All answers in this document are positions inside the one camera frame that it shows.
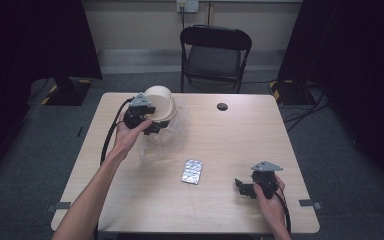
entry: pill packet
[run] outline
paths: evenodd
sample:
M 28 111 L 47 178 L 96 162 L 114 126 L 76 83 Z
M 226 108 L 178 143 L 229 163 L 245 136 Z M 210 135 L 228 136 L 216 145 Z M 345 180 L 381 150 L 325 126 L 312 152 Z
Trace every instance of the pill packet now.
M 185 163 L 183 169 L 182 182 L 192 183 L 197 185 L 201 175 L 202 162 L 199 160 L 189 159 Z

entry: person's right arm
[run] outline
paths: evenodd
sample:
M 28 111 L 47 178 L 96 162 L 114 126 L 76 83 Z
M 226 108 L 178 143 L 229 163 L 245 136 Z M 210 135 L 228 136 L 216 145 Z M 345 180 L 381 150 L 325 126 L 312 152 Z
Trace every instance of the person's right arm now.
M 285 184 L 283 181 L 276 176 L 279 187 L 283 190 L 285 189 Z M 288 230 L 285 225 L 285 212 L 283 211 L 283 205 L 280 200 L 273 196 L 271 199 L 267 199 L 264 196 L 263 189 L 260 185 L 254 183 L 254 191 L 257 194 L 258 205 L 260 207 L 261 213 L 269 224 L 270 230 L 273 233 L 273 236 L 276 240 L 290 240 L 291 236 L 289 235 Z M 283 196 L 280 188 L 277 190 L 279 196 Z

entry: wooden table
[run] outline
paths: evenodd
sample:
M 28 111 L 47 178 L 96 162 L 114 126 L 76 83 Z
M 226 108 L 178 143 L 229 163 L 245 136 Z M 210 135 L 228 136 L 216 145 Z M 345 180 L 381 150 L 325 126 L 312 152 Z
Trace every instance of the wooden table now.
M 61 202 L 73 202 L 99 168 L 100 154 L 120 105 L 136 93 L 103 95 Z M 319 223 L 309 199 L 279 109 L 270 95 L 173 94 L 189 114 L 184 144 L 164 159 L 143 166 L 141 134 L 121 163 L 99 221 L 100 231 L 153 233 L 270 233 L 255 199 L 239 194 L 234 179 L 251 183 L 251 166 L 269 161 L 284 168 L 278 175 L 293 233 L 315 233 Z M 227 111 L 219 111 L 226 103 Z M 198 185 L 181 182 L 186 160 L 203 162 Z M 56 229 L 67 210 L 57 210 Z

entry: wall outlet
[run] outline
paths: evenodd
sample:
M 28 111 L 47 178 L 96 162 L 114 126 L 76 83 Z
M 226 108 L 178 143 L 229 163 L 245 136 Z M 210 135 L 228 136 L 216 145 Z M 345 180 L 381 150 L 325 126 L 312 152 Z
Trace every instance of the wall outlet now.
M 198 12 L 199 0 L 176 0 L 177 12 Z

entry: chair backrest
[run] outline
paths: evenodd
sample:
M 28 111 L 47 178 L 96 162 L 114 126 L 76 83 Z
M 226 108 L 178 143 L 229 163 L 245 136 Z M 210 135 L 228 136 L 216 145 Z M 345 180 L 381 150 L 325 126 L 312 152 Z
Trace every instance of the chair backrest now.
M 180 33 L 182 48 L 184 44 L 201 47 L 224 48 L 249 51 L 252 40 L 245 32 L 225 27 L 193 25 Z

